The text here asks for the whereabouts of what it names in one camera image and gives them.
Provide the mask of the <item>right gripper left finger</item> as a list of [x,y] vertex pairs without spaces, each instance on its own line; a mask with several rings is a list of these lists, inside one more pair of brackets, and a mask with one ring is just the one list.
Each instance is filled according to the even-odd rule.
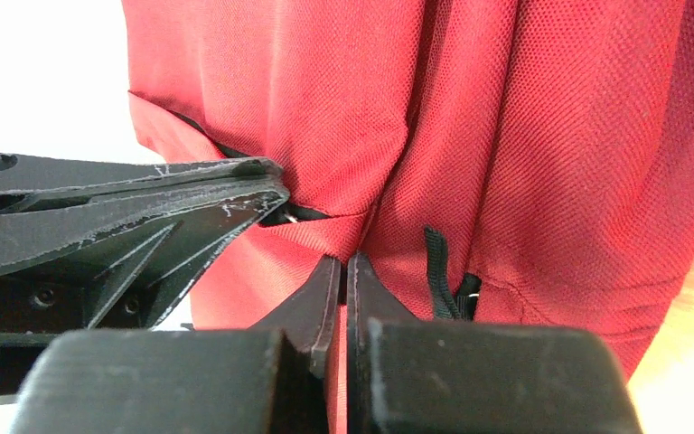
[[247,329],[72,332],[37,359],[13,433],[326,433],[342,265]]

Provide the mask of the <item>red student backpack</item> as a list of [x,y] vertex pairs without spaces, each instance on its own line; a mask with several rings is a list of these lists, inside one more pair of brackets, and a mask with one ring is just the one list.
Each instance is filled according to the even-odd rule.
[[265,156],[291,193],[192,289],[250,326],[365,253],[424,319],[573,326],[646,428],[694,416],[694,1],[126,1],[138,142]]

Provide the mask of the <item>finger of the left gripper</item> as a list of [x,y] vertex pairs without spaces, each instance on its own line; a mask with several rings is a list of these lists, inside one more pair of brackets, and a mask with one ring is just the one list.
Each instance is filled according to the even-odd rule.
[[110,193],[282,173],[264,157],[135,165],[0,153],[0,207],[67,207]]
[[159,325],[288,196],[273,179],[201,182],[0,214],[0,397],[59,335]]

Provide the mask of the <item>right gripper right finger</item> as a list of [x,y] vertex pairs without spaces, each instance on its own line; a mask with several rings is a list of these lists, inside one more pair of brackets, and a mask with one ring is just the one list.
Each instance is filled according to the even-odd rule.
[[614,355],[562,327],[415,317],[368,258],[347,268],[350,433],[638,433]]

